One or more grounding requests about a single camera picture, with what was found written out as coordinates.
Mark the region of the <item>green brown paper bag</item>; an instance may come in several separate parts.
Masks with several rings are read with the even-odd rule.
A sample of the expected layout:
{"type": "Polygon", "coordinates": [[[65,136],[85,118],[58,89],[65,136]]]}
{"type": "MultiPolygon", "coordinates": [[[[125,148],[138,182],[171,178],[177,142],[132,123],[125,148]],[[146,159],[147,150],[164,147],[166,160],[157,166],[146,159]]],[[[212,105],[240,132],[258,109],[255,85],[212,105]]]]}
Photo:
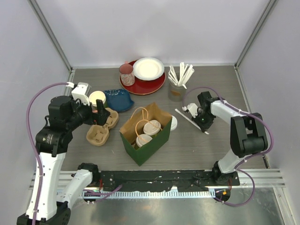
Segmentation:
{"type": "Polygon", "coordinates": [[[120,136],[127,154],[141,166],[168,140],[172,115],[153,102],[134,110],[120,128],[120,136]]]}

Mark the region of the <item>white cup lid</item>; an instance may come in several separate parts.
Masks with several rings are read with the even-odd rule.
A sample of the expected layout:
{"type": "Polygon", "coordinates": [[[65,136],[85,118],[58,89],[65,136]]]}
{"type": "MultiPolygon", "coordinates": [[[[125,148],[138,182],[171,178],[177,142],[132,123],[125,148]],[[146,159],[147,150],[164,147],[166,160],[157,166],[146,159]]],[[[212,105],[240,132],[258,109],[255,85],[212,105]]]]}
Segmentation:
{"type": "Polygon", "coordinates": [[[152,140],[152,137],[146,134],[137,136],[135,140],[135,148],[138,149],[152,140]]]}
{"type": "Polygon", "coordinates": [[[161,124],[157,120],[147,122],[143,127],[143,132],[151,137],[156,136],[162,130],[161,124]]]}

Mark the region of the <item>green paper cups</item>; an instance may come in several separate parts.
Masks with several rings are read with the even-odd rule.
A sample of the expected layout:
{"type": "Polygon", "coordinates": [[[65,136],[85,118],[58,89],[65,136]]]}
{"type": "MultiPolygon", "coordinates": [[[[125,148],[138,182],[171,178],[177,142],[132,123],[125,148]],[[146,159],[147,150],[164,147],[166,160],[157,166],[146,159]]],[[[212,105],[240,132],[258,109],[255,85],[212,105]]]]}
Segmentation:
{"type": "Polygon", "coordinates": [[[102,100],[104,107],[108,107],[105,93],[102,91],[94,91],[89,95],[92,110],[97,110],[97,100],[102,100]]]}

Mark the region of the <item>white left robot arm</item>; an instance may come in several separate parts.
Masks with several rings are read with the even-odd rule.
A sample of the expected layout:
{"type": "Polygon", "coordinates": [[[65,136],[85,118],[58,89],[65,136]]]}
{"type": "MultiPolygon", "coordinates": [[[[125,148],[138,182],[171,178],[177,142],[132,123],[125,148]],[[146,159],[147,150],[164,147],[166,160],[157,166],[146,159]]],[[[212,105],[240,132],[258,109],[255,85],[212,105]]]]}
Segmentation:
{"type": "Polygon", "coordinates": [[[37,160],[36,176],[28,209],[17,218],[18,225],[66,225],[82,191],[99,183],[98,166],[81,163],[62,195],[57,195],[72,132],[82,124],[104,125],[111,115],[101,100],[96,103],[94,111],[90,104],[72,96],[58,96],[50,101],[45,125],[30,141],[37,160]]]}

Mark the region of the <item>white straw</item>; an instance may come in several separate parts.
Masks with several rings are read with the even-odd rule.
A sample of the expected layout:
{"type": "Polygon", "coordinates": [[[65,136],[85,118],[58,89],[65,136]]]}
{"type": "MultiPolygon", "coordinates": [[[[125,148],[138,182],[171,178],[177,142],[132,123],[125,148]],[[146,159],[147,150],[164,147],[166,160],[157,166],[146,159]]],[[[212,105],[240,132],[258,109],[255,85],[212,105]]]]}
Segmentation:
{"type": "MultiPolygon", "coordinates": [[[[178,109],[175,109],[175,111],[180,114],[183,118],[185,118],[188,122],[190,122],[191,124],[193,124],[196,128],[198,128],[200,131],[202,131],[200,129],[200,127],[195,123],[193,122],[190,118],[188,118],[186,115],[184,115],[182,112],[180,112],[178,109]]],[[[209,135],[209,133],[207,131],[202,131],[203,133],[205,133],[206,135],[209,135]]]]}

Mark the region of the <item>cardboard cup carrier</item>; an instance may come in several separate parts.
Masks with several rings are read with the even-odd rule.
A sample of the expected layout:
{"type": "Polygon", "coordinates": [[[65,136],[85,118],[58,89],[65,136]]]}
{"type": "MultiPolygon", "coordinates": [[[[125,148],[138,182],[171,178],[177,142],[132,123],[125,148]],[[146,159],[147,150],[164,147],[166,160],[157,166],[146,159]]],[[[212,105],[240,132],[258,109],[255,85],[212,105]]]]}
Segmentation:
{"type": "Polygon", "coordinates": [[[110,112],[106,123],[103,126],[92,125],[86,134],[87,141],[94,146],[102,146],[109,137],[109,131],[114,128],[119,121],[119,114],[111,108],[106,108],[110,112]]]}

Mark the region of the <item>stack of white lids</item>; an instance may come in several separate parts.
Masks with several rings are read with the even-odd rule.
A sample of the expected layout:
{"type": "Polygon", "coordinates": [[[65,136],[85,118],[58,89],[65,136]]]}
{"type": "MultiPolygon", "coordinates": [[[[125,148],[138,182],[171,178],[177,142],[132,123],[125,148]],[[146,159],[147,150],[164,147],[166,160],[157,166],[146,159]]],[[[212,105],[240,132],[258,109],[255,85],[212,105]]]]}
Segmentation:
{"type": "Polygon", "coordinates": [[[171,122],[171,131],[174,131],[178,126],[178,120],[175,116],[172,116],[172,122],[171,122]]]}

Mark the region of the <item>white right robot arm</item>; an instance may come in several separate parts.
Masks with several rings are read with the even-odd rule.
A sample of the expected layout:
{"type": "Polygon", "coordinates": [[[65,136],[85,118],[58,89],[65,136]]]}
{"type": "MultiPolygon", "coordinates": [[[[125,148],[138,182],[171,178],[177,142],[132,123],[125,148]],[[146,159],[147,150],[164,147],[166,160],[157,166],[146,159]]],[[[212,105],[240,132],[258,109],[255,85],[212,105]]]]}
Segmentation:
{"type": "Polygon", "coordinates": [[[192,117],[202,132],[206,132],[216,117],[230,125],[230,150],[214,163],[211,178],[217,185],[226,184],[237,167],[248,157],[265,151],[268,147],[265,127],[259,113],[247,113],[206,91],[198,96],[200,107],[192,117]]]}

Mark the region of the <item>blue shell-shaped dish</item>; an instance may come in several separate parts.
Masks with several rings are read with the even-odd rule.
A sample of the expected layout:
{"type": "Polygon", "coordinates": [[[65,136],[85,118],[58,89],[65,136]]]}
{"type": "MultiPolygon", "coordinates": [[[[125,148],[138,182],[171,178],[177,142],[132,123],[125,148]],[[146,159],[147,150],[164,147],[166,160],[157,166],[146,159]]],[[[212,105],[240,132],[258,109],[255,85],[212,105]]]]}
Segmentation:
{"type": "Polygon", "coordinates": [[[103,92],[106,96],[108,107],[114,111],[125,112],[131,109],[135,103],[125,89],[104,90],[103,92]]]}

